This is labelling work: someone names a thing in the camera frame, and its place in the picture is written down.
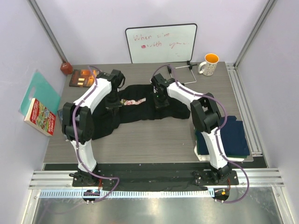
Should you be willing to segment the black t shirt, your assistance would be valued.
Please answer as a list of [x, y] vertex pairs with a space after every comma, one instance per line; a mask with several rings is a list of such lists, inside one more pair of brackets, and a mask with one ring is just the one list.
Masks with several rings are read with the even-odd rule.
[[121, 107], [116, 114], [105, 108], [105, 101], [97, 105], [93, 111], [93, 140], [110, 135], [120, 124], [140, 120], [156, 120], [167, 117], [188, 119], [190, 110], [177, 99], [168, 97], [169, 105], [156, 109], [153, 97], [153, 87], [150, 84], [135, 84], [119, 91]]

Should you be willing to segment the orange brown cover book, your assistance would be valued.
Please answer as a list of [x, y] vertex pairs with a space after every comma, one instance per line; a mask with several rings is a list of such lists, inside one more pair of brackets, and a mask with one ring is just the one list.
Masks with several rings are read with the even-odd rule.
[[98, 70], [73, 70], [69, 86], [70, 87], [91, 87], [94, 83], [94, 76], [99, 74]]

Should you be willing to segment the white mug orange inside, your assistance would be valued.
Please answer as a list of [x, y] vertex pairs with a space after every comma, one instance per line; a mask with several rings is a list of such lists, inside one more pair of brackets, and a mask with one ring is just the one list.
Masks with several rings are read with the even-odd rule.
[[213, 75], [216, 66], [219, 62], [219, 57], [214, 53], [208, 53], [205, 55], [204, 61], [198, 66], [198, 73], [204, 76]]

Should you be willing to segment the blue cover book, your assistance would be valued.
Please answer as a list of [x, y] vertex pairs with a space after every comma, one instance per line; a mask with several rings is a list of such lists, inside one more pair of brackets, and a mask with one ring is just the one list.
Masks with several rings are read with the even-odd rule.
[[63, 110], [62, 109], [58, 110], [57, 114], [58, 114], [58, 117], [59, 117], [59, 121], [62, 124], [62, 122], [63, 122]]

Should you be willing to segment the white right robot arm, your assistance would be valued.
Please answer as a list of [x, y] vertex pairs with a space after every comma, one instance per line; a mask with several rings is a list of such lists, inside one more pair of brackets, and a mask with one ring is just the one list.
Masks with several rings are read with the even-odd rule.
[[203, 135], [208, 149], [211, 179], [216, 184], [224, 183], [231, 172], [231, 166], [221, 140], [221, 113], [213, 95], [195, 92], [174, 78], [165, 79], [160, 73], [154, 75], [150, 82], [154, 88], [156, 108], [168, 106], [168, 100], [174, 98], [191, 111], [192, 123]]

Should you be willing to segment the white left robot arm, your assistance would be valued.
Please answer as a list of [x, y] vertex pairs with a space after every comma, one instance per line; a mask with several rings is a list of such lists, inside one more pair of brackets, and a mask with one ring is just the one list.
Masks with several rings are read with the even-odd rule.
[[63, 106], [62, 133], [75, 149], [78, 170], [73, 177], [73, 186], [95, 186], [100, 179], [110, 179], [99, 175], [98, 164], [92, 150], [95, 124], [92, 114], [101, 101], [105, 109], [116, 115], [121, 108], [118, 89], [125, 83], [125, 76], [119, 70], [111, 73], [97, 70], [92, 86], [73, 103]]

